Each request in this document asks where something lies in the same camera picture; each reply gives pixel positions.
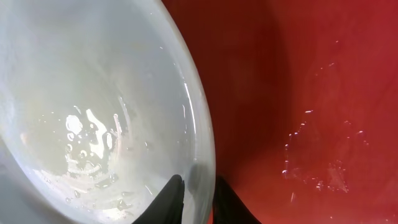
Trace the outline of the light blue plate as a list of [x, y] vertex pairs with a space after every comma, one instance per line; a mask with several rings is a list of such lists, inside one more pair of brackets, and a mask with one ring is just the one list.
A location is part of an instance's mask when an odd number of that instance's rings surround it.
[[161, 1], [1, 2], [2, 223], [132, 223], [176, 174], [206, 223], [211, 119]]

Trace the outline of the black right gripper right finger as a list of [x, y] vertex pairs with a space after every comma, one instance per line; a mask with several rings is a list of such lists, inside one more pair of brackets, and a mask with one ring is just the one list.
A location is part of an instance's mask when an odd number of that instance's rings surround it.
[[216, 177], [213, 224], [261, 224], [221, 176]]

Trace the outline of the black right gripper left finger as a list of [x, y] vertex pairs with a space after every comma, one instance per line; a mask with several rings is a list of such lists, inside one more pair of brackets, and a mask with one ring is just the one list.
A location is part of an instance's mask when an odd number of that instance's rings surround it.
[[185, 182], [173, 175], [148, 208], [132, 224], [181, 224]]

